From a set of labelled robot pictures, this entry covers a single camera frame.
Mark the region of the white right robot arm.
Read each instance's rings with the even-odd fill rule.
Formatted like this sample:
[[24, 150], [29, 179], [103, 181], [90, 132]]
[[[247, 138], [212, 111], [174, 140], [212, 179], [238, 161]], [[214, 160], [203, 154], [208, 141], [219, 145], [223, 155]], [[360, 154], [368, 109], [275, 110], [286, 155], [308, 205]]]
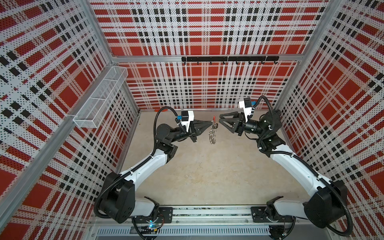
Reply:
[[245, 113], [233, 112], [220, 115], [219, 122], [239, 136], [243, 133], [257, 135], [260, 152], [282, 166], [308, 193], [307, 200], [290, 200], [283, 196], [269, 200], [266, 215], [271, 222], [292, 216], [307, 219], [323, 229], [343, 216], [351, 218], [345, 184], [318, 173], [278, 136], [277, 130], [282, 126], [281, 111], [267, 112], [258, 121], [247, 119]]

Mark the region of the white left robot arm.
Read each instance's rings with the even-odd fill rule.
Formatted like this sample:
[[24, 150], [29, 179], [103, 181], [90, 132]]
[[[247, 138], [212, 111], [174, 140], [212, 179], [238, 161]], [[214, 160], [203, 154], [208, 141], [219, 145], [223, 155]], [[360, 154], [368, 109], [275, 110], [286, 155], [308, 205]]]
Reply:
[[132, 168], [119, 174], [107, 175], [102, 190], [94, 203], [94, 214], [102, 219], [113, 219], [124, 223], [127, 219], [144, 218], [155, 222], [160, 215], [160, 205], [155, 200], [136, 197], [139, 186], [157, 169], [167, 164], [176, 154], [175, 142], [186, 139], [197, 141], [197, 137], [212, 127], [213, 121], [193, 120], [187, 124], [172, 128], [161, 124], [155, 131], [155, 151]]

